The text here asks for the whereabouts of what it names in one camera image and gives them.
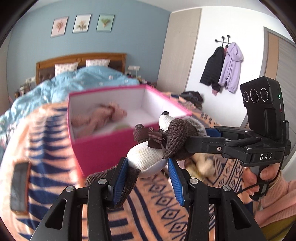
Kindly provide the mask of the right hand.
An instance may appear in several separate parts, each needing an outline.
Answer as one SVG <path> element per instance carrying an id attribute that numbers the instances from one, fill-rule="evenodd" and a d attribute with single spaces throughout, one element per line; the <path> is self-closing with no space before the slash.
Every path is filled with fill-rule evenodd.
<path id="1" fill-rule="evenodd" d="M 271 181 L 276 177 L 279 169 L 280 163 L 269 165 L 261 171 L 259 177 L 264 181 Z M 257 183 L 257 176 L 251 172 L 250 168 L 243 168 L 242 178 L 245 188 Z M 255 192 L 259 192 L 259 186 L 252 187 L 248 189 L 246 192 L 249 195 L 253 196 Z"/>

